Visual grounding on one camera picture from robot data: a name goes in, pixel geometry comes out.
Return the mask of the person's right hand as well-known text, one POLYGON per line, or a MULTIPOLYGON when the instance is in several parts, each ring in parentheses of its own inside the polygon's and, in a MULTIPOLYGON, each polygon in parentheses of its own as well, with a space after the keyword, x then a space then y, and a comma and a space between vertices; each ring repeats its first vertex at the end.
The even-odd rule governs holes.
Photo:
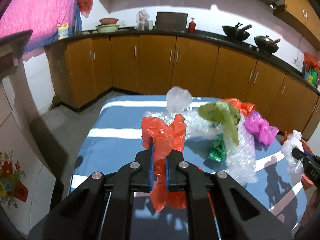
POLYGON ((300 228, 307 226, 308 229, 319 232, 319 190, 315 189, 304 215, 300 221, 300 228))

